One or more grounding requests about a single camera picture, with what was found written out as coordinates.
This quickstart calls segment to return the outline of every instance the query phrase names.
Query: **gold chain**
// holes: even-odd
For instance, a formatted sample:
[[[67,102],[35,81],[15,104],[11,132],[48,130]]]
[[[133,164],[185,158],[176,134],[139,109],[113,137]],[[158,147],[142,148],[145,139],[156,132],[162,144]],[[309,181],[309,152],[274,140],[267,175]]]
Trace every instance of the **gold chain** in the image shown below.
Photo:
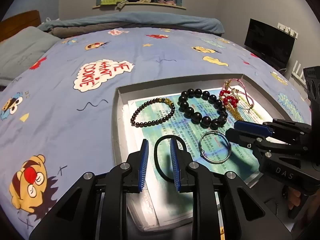
[[[229,85],[230,85],[231,80],[225,81],[225,90],[228,90]],[[238,90],[236,89],[231,89],[232,94],[235,96],[235,98],[239,99],[239,95],[238,95]],[[228,104],[226,105],[226,109],[229,111],[229,113],[233,116],[234,119],[236,119],[237,121],[244,121],[244,119],[242,118],[241,114],[239,113],[237,108],[233,108],[233,106],[228,102]]]
[[[226,105],[226,109],[230,112],[230,114],[232,114],[234,119],[236,119],[237,121],[244,121],[244,119],[242,118],[242,116],[239,113],[238,109],[237,108],[233,108],[233,106],[229,102]]]

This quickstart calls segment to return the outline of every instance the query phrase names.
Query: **monitor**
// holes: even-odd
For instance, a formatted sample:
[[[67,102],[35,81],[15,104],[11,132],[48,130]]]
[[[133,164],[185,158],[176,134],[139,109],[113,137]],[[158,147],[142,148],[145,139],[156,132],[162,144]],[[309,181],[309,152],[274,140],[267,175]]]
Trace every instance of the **monitor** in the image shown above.
[[[291,55],[295,38],[263,22],[250,19],[245,46],[275,69],[284,69]]]

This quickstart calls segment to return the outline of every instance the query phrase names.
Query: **black bead bracelet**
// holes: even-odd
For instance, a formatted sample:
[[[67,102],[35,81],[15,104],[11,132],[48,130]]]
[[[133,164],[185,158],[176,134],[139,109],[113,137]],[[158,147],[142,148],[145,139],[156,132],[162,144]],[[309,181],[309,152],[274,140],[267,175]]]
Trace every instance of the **black bead bracelet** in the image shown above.
[[[188,98],[200,98],[207,100],[210,104],[214,105],[220,114],[216,119],[211,120],[210,117],[202,117],[201,113],[195,112],[195,110],[189,106]],[[215,95],[210,95],[209,91],[203,91],[201,89],[188,89],[188,91],[183,91],[178,99],[178,104],[180,104],[179,109],[184,112],[185,116],[192,119],[195,124],[201,124],[204,128],[211,127],[212,130],[217,130],[219,127],[224,126],[227,122],[228,113],[226,112],[226,107],[223,105],[220,99],[217,99]]]
[[[165,103],[165,104],[167,104],[171,108],[171,112],[169,114],[167,114],[165,117],[160,118],[159,120],[152,120],[152,121],[149,121],[149,122],[135,122],[135,119],[136,119],[137,115],[146,106],[152,105],[154,103]],[[133,116],[131,117],[130,122],[135,127],[147,127],[147,126],[151,126],[151,125],[160,124],[160,123],[163,123],[165,121],[168,121],[171,118],[171,116],[173,116],[175,109],[176,108],[174,107],[174,103],[169,98],[154,98],[154,99],[151,99],[150,101],[147,101],[147,102],[143,103],[141,106],[139,106],[137,108],[137,110],[133,113]]]

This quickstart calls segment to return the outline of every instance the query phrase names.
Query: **shelf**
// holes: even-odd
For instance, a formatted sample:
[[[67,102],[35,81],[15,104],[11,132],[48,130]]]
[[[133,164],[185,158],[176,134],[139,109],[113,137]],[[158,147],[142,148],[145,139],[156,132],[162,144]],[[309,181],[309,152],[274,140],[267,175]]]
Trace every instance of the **shelf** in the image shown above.
[[[171,5],[171,4],[166,4],[166,3],[156,3],[156,2],[127,2],[125,4],[125,6],[127,5],[160,5],[160,6],[169,6],[169,7],[173,7],[173,8],[177,8],[177,9],[182,9],[182,10],[186,10],[187,8],[186,7],[183,7],[183,6],[177,6],[177,5]],[[92,7],[92,9],[97,9],[97,8],[100,8],[100,7],[104,7],[104,6],[108,6],[108,5],[95,5]]]

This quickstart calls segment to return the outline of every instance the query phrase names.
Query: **blue blanket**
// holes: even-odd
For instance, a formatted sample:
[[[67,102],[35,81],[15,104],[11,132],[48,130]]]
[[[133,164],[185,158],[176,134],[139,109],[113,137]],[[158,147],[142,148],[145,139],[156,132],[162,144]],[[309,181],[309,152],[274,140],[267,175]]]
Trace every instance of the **blue blanket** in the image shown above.
[[[111,22],[171,24],[203,30],[214,34],[224,33],[223,26],[217,19],[157,12],[120,12],[65,21],[55,20],[41,24],[38,28],[47,32],[54,27],[79,27]]]
[[[0,205],[27,239],[84,172],[101,174],[115,165],[111,111],[116,87],[243,73],[294,121],[310,123],[308,105],[273,71],[213,34],[120,28],[61,40],[1,93]]]

